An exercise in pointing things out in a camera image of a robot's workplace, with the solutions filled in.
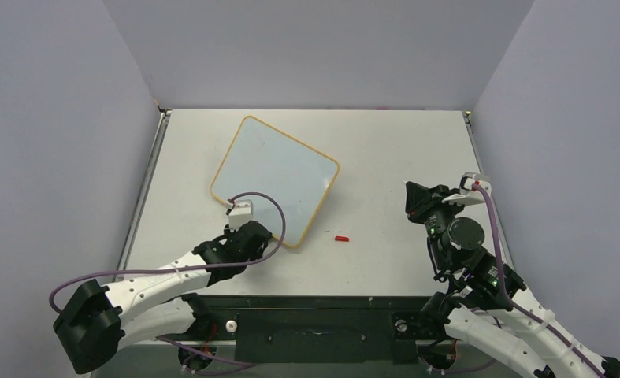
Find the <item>yellow framed whiteboard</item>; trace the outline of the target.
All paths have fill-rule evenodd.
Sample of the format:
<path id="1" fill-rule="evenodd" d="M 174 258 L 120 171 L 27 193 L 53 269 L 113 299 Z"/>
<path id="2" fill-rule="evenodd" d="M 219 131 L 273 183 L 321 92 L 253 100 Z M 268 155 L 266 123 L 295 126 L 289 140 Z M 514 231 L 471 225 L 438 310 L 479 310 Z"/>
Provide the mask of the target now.
<path id="1" fill-rule="evenodd" d="M 219 165 L 210 194 L 226 204 L 235 195 L 246 193 L 255 220 L 279 236 L 282 223 L 277 208 L 253 193 L 268 195 L 284 212 L 284 245 L 295 248 L 305 239 L 339 172 L 336 159 L 248 115 Z"/>

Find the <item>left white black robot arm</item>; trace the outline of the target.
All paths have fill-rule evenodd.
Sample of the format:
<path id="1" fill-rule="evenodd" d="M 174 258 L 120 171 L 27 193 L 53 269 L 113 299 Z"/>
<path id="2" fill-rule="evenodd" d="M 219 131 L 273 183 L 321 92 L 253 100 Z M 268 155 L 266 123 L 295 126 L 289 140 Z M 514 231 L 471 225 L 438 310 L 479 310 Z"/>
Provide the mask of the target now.
<path id="1" fill-rule="evenodd" d="M 53 330 L 74 372 L 93 372 L 119 350 L 145 339 L 205 336 L 210 316 L 191 308 L 190 293 L 229 280 L 264 259 L 272 237 L 250 220 L 158 269 L 123 271 L 123 280 L 106 284 L 98 282 L 96 273 L 74 279 L 77 287 L 63 308 L 57 308 L 56 294 L 50 294 L 58 314 Z"/>

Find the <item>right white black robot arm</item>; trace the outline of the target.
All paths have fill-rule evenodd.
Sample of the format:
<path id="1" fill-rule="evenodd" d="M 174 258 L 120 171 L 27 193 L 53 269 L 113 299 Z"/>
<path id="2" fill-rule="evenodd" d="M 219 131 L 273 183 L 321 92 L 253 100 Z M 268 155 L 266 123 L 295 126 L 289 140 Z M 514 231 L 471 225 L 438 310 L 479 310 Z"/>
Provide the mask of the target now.
<path id="1" fill-rule="evenodd" d="M 620 361 L 581 343 L 503 258 L 487 180 L 457 188 L 405 182 L 407 219 L 421 224 L 437 282 L 421 329 L 471 345 L 522 377 L 620 377 Z"/>

